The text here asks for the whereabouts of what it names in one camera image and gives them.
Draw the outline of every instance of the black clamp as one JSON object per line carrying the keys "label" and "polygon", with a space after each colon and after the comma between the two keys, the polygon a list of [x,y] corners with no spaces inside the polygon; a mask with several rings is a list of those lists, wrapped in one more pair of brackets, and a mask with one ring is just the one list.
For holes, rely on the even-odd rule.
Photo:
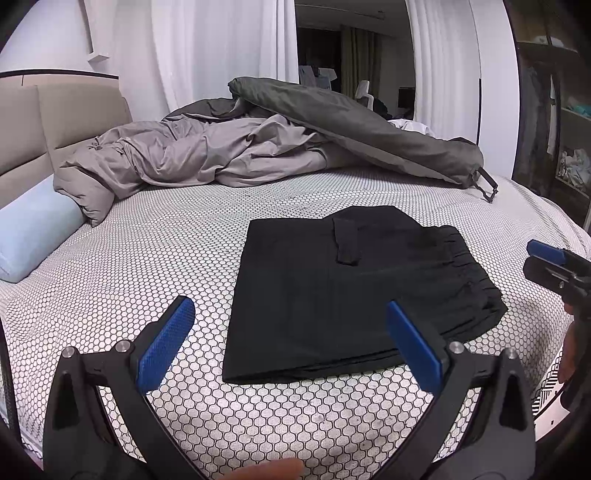
{"label": "black clamp", "polygon": [[591,398],[591,262],[537,240],[527,244],[527,252],[525,278],[557,293],[574,309],[577,367],[564,385],[560,402],[566,410],[575,411],[584,398]]}
{"label": "black clamp", "polygon": [[[434,394],[427,411],[375,480],[526,480],[535,469],[534,420],[517,350],[499,356],[446,344],[431,324],[411,322],[395,301],[388,326],[419,386]],[[481,387],[457,449],[433,462],[469,389]]]}
{"label": "black clamp", "polygon": [[[206,480],[170,436],[145,394],[158,388],[194,322],[194,305],[177,298],[139,336],[108,352],[61,353],[49,396],[43,452],[53,480]],[[534,426],[525,374],[517,351],[500,356],[446,344],[430,325],[410,322],[396,302],[388,324],[422,389],[434,398],[376,480],[516,479],[531,476]],[[121,448],[98,391],[109,387],[145,463]],[[433,459],[462,408],[468,389],[481,387],[459,447]]]}
{"label": "black clamp", "polygon": [[[145,394],[156,390],[195,321],[195,307],[177,297],[138,337],[108,352],[66,347],[51,385],[43,432],[44,470],[53,480],[206,480],[170,436]],[[127,455],[113,430],[98,387],[109,387],[144,456]]]}

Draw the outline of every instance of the blue gripper pad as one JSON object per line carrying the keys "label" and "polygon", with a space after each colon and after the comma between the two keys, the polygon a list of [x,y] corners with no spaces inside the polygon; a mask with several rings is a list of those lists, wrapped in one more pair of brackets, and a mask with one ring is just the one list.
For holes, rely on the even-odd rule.
{"label": "blue gripper pad", "polygon": [[438,394],[443,386],[443,365],[421,333],[395,302],[388,303],[388,330],[419,387]]}
{"label": "blue gripper pad", "polygon": [[135,385],[142,395],[157,390],[195,322],[195,305],[184,299],[138,363]]}
{"label": "blue gripper pad", "polygon": [[554,265],[566,263],[566,256],[561,248],[552,247],[537,240],[527,242],[527,252],[531,257],[541,258]]}

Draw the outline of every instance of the metal screw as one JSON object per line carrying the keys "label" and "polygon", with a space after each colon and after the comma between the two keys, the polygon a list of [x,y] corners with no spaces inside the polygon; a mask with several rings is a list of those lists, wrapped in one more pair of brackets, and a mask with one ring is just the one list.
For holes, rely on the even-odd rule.
{"label": "metal screw", "polygon": [[452,351],[452,353],[458,355],[463,353],[466,347],[464,347],[464,344],[461,342],[452,342],[449,344],[449,349]]}
{"label": "metal screw", "polygon": [[119,342],[117,342],[115,344],[115,350],[117,350],[120,353],[125,353],[127,350],[129,350],[131,347],[131,342],[129,340],[119,340]]}
{"label": "metal screw", "polygon": [[511,360],[515,360],[516,358],[519,358],[519,353],[517,352],[517,348],[515,348],[514,346],[510,346],[509,348],[505,348],[505,353]]}
{"label": "metal screw", "polygon": [[76,349],[72,346],[67,346],[61,351],[61,355],[63,358],[70,358],[72,355],[76,353]]}

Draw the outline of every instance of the human hand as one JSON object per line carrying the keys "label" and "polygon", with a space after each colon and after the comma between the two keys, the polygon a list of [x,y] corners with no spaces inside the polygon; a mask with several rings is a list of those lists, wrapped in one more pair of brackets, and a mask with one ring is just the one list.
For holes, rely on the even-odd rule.
{"label": "human hand", "polygon": [[[571,305],[564,304],[564,311],[569,315],[574,314],[574,308]],[[562,347],[562,358],[558,366],[558,381],[564,383],[572,377],[577,368],[577,342],[574,328],[574,322],[569,325],[569,329],[564,336]]]}
{"label": "human hand", "polygon": [[303,470],[304,462],[299,458],[284,458],[237,468],[222,480],[296,480]]}

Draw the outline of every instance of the dark gray sleeping bag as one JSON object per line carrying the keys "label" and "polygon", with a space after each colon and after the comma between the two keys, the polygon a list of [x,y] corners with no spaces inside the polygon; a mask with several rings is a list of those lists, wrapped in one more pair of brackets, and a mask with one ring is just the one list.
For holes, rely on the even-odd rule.
{"label": "dark gray sleeping bag", "polygon": [[[484,159],[477,145],[394,128],[377,113],[340,93],[253,77],[233,79],[228,86],[233,99],[200,100],[175,110],[166,118],[185,114],[226,121],[242,115],[278,113],[324,134],[380,167],[444,180],[461,188],[478,187],[476,181],[482,173],[493,187],[496,186],[482,168]],[[487,200],[492,200],[493,195],[483,194]]]}

